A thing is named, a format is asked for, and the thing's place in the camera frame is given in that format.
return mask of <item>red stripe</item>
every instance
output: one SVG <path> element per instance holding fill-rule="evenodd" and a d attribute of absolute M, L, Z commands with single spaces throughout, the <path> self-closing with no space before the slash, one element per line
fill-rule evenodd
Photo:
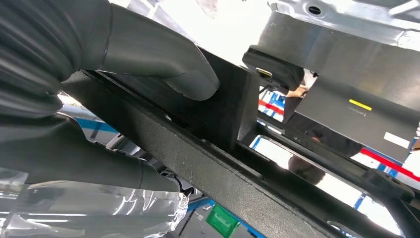
<path fill-rule="evenodd" d="M 261 106 L 264 106 L 267 109 L 271 109 L 278 114 L 284 115 L 284 111 L 282 109 L 276 107 L 273 104 L 268 104 L 268 103 L 264 102 L 263 100 L 258 100 L 258 104 L 261 105 Z"/>
<path fill-rule="evenodd" d="M 384 165 L 386 165 L 388 167 L 391 167 L 391 168 L 395 169 L 396 171 L 398 171 L 398 172 L 400 172 L 402 174 L 405 174 L 408 177 L 410 177 L 410 178 L 412 178 L 412 179 L 414 179 L 416 181 L 420 181 L 420 177 L 415 176 L 413 174 L 413 172 L 408 171 L 408 170 L 404 169 L 403 167 L 392 163 L 391 161 L 383 158 L 380 155 L 375 154 L 374 152 L 372 152 L 372 151 L 370 151 L 370 150 L 368 150 L 366 148 L 363 148 L 362 151 L 361 151 L 361 153 L 364 154 L 364 155 L 367 155 L 367 156 L 369 156 L 369 157 L 371 157 L 371 158 L 373 158 L 375 160 L 378 160 L 382 164 L 384 164 Z"/>
<path fill-rule="evenodd" d="M 258 104 L 261 105 L 261 106 L 264 106 L 267 109 L 271 109 L 271 110 L 275 111 L 276 113 L 279 113 L 281 115 L 284 115 L 284 111 L 282 109 L 274 106 L 273 104 L 268 104 L 268 103 L 264 102 L 263 100 L 259 100 L 258 101 Z M 362 151 L 361 151 L 361 153 L 364 154 L 364 155 L 367 155 L 367 156 L 369 156 L 369 157 L 371 157 L 371 158 L 373 158 L 373 159 L 375 159 L 377 161 L 379 161 L 381 164 L 384 164 L 384 165 L 386 165 L 386 166 L 388 166 L 390 168 L 395 169 L 396 171 L 398 171 L 398 172 L 400 172 L 400 173 L 402 173 L 404 175 L 407 175 L 408 177 L 410 177 L 410 178 L 412 178 L 412 179 L 414 179 L 416 181 L 420 181 L 420 177 L 415 176 L 413 174 L 413 172 L 411 172 L 409 170 L 406 170 L 405 168 L 403 168 L 403 167 L 401 167 L 399 165 L 396 165 L 396 164 L 392 163 L 391 161 L 385 159 L 384 157 L 382 157 L 382 156 L 380 156 L 378 154 L 375 154 L 374 152 L 372 152 L 372 151 L 370 151 L 370 150 L 368 150 L 366 148 L 363 148 Z"/>

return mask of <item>white label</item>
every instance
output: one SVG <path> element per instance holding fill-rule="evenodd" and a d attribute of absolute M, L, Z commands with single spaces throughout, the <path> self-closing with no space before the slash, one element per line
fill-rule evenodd
<path fill-rule="evenodd" d="M 408 147 L 410 145 L 410 142 L 407 141 L 406 139 L 403 139 L 403 138 L 401 138 L 399 136 L 396 136 L 394 134 L 391 134 L 389 132 L 385 133 L 385 136 L 383 138 L 385 140 L 389 141 L 389 142 L 392 142 L 394 144 L 397 144 L 397 145 L 399 145 L 401 147 L 404 147 L 406 149 L 408 149 Z"/>

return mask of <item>green bin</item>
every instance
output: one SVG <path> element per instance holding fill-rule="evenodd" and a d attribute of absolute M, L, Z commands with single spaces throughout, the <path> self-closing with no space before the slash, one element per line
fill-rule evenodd
<path fill-rule="evenodd" d="M 224 238 L 230 238 L 239 226 L 239 222 L 224 208 L 215 205 L 206 222 Z"/>

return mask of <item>plastic sheet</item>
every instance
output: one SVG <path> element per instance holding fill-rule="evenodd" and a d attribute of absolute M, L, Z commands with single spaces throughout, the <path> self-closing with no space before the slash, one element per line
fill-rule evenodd
<path fill-rule="evenodd" d="M 0 238 L 158 238 L 187 212 L 182 193 L 26 176 L 0 170 Z"/>

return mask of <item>human hand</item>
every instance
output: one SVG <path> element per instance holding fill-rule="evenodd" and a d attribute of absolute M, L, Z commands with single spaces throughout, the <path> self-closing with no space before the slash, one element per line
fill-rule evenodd
<path fill-rule="evenodd" d="M 307 91 L 304 87 L 298 87 L 295 91 L 289 91 L 286 97 L 303 98 Z"/>

